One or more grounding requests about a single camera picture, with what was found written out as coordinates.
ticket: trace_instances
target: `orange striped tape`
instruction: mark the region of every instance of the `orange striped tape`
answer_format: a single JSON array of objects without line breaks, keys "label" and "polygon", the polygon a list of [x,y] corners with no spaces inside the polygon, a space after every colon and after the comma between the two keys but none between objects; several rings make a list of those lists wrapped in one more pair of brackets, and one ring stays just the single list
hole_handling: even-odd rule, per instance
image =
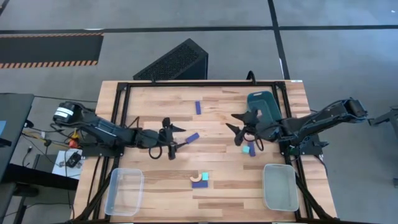
[{"label": "orange striped tape", "polygon": [[104,33],[84,33],[84,34],[19,34],[19,35],[0,35],[0,38],[19,38],[19,37],[78,37],[78,36],[90,36],[90,35],[102,35]]},{"label": "orange striped tape", "polygon": [[67,61],[67,62],[27,62],[27,63],[0,63],[0,68],[50,68],[96,65],[98,61]]}]

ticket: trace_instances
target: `concrete floor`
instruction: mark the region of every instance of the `concrete floor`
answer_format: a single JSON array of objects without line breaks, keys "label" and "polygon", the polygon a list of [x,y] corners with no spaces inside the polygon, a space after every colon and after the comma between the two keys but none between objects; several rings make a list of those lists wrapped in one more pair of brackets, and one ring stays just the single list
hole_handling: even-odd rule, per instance
[{"label": "concrete floor", "polygon": [[[396,1],[278,0],[280,26],[397,24]],[[269,26],[265,0],[10,0],[0,30],[87,29],[163,26]],[[398,30],[282,31],[291,79],[303,80],[310,106],[319,110],[347,97],[363,102],[370,116],[398,105]],[[210,55],[209,79],[281,79],[273,31],[105,34],[95,67],[0,70],[0,91],[96,100],[103,80],[132,75],[192,38]],[[36,99],[29,119],[47,129],[60,101]],[[325,162],[338,216],[343,220],[396,223],[397,140],[389,124],[342,124],[321,134],[329,141]],[[20,164],[27,143],[12,162]],[[57,148],[50,148],[56,153]],[[32,163],[34,155],[28,161]],[[17,209],[14,198],[9,212]],[[28,209],[24,223],[62,222],[67,206]],[[11,223],[12,216],[5,223]]]}]

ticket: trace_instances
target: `light blue cube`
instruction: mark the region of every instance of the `light blue cube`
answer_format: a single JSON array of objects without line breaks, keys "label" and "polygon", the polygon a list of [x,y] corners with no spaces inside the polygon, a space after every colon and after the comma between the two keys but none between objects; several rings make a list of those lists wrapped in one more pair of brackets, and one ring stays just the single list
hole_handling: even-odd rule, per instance
[{"label": "light blue cube", "polygon": [[207,172],[202,172],[202,173],[201,173],[201,179],[202,179],[202,180],[209,180],[209,173],[207,173]]},{"label": "light blue cube", "polygon": [[243,146],[242,151],[243,151],[243,153],[245,153],[245,154],[249,154],[249,152],[250,152],[250,147],[249,147],[249,146]]}]

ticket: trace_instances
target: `clear plastic bin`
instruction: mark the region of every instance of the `clear plastic bin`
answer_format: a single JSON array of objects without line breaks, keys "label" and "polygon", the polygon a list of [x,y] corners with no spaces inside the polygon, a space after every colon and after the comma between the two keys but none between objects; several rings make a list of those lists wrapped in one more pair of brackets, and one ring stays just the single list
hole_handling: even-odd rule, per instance
[{"label": "clear plastic bin", "polygon": [[267,164],[262,188],[264,203],[272,210],[294,212],[299,209],[294,168],[290,165]]},{"label": "clear plastic bin", "polygon": [[105,214],[133,216],[139,211],[144,174],[139,169],[117,168],[112,171]]}]

